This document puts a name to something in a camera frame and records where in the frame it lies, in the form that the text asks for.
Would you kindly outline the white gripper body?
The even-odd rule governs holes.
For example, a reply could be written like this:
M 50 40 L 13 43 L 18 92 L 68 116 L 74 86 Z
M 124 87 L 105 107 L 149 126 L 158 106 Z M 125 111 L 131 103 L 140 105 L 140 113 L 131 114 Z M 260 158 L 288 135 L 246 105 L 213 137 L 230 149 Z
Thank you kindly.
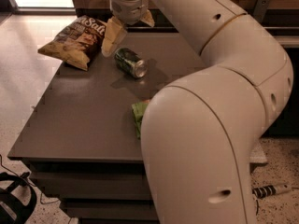
M 112 14 L 125 24 L 139 22 L 147 13 L 149 0 L 109 0 Z

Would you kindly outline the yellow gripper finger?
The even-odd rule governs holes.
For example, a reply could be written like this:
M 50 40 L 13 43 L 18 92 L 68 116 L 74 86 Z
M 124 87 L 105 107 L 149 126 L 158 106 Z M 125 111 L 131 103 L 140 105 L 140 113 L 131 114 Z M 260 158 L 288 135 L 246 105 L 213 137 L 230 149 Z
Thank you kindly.
M 155 25 L 155 21 L 152 17 L 152 14 L 149 10 L 146 11 L 146 13 L 141 18 L 141 21 L 145 24 L 147 24 L 149 27 L 153 27 Z
M 127 30 L 125 24 L 115 16 L 110 18 L 107 21 L 105 36 L 102 42 L 102 54 L 105 57 L 110 57 L 118 48 L 126 35 Z

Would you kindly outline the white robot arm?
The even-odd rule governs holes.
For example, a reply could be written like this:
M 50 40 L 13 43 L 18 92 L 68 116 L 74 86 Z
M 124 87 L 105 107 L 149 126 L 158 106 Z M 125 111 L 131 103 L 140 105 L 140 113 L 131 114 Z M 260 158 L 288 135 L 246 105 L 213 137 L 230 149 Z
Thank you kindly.
M 285 49 L 230 0 L 110 0 L 141 21 L 153 2 L 206 64 L 162 88 L 141 151 L 160 224 L 256 224 L 249 157 L 292 92 Z

